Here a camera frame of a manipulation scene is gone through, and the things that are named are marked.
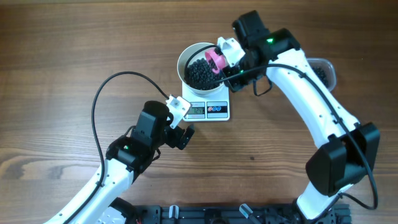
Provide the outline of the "pink scoop blue handle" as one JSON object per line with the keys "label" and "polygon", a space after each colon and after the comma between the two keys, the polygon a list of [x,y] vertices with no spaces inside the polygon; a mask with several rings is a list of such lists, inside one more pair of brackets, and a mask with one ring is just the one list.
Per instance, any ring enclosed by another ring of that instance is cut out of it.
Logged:
{"label": "pink scoop blue handle", "polygon": [[227,66],[226,58],[224,57],[224,55],[217,55],[214,51],[214,48],[205,52],[205,59],[212,69],[212,72],[215,74],[219,74],[220,71],[222,71],[222,69]]}

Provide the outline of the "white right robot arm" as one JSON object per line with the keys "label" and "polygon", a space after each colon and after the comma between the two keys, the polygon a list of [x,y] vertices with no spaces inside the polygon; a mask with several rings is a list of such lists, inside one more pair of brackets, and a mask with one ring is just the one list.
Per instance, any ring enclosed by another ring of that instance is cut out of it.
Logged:
{"label": "white right robot arm", "polygon": [[240,16],[232,28],[235,38],[217,41],[228,64],[223,73],[229,88],[239,91],[266,77],[291,102],[317,147],[306,163],[309,183],[295,201],[295,213],[304,223],[319,221],[363,178],[369,179],[377,198],[373,176],[380,141],[377,127],[361,124],[333,97],[288,29],[270,31],[256,11]]}

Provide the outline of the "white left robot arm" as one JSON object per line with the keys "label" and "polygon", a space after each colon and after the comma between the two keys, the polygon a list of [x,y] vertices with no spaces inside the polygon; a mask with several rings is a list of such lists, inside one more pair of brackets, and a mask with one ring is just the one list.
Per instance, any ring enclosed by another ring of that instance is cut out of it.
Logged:
{"label": "white left robot arm", "polygon": [[191,107],[180,96],[146,102],[137,124],[108,146],[96,174],[49,223],[139,223],[135,208],[120,195],[160,157],[160,146],[185,148],[194,128],[178,124]]}

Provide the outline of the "white digital kitchen scale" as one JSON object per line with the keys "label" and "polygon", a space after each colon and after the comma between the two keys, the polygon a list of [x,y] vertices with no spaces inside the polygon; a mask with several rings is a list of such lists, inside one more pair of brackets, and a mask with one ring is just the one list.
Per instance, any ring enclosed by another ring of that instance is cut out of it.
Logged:
{"label": "white digital kitchen scale", "polygon": [[191,109],[183,118],[186,122],[227,121],[230,119],[229,89],[222,89],[206,94],[196,95],[182,87],[182,98],[192,104]]}

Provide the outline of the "black beans in bowl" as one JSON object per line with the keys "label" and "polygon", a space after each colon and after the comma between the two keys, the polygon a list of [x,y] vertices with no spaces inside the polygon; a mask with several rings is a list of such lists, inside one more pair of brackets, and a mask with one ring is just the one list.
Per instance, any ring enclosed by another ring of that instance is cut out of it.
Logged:
{"label": "black beans in bowl", "polygon": [[197,90],[211,90],[220,84],[215,83],[222,79],[219,73],[214,73],[213,68],[204,59],[197,59],[187,67],[187,73],[184,77],[186,83]]}

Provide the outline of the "white bowl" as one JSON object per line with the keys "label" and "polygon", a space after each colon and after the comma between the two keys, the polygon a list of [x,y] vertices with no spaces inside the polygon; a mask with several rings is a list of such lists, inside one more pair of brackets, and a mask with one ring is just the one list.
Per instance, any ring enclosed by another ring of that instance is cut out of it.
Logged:
{"label": "white bowl", "polygon": [[196,89],[194,87],[191,87],[186,81],[185,81],[185,65],[188,61],[188,59],[190,58],[190,56],[192,56],[196,51],[199,50],[199,53],[196,54],[196,56],[194,56],[191,61],[188,63],[189,65],[193,63],[194,60],[196,59],[202,59],[205,57],[205,53],[202,50],[202,48],[207,47],[207,46],[212,46],[213,44],[208,43],[208,42],[199,42],[196,44],[193,44],[189,47],[187,47],[179,56],[178,61],[177,61],[177,73],[179,75],[179,78],[182,81],[182,86],[189,89],[190,91],[192,91],[194,94],[196,95],[206,95],[206,94],[210,94],[213,92],[216,92],[220,89],[222,89],[223,87],[225,87],[224,83],[219,83],[217,87],[209,89],[209,90],[200,90],[200,89]]}

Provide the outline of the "black beans in container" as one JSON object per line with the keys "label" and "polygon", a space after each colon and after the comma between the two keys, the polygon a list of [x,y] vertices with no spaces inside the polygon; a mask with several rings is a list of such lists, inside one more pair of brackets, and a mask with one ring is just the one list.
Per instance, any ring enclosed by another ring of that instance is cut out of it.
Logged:
{"label": "black beans in container", "polygon": [[329,87],[329,82],[327,80],[327,75],[324,69],[321,67],[312,67],[312,70],[314,73],[317,75],[317,77],[320,79],[320,81],[326,86]]}

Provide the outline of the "clear plastic bean container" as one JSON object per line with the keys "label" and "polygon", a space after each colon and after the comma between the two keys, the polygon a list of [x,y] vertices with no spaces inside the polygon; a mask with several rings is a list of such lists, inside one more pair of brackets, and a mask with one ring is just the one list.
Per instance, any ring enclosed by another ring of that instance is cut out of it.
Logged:
{"label": "clear plastic bean container", "polygon": [[332,91],[336,86],[336,72],[333,64],[324,58],[308,58],[307,62],[312,67],[321,67],[324,69],[329,82],[329,87],[326,87],[328,91]]}

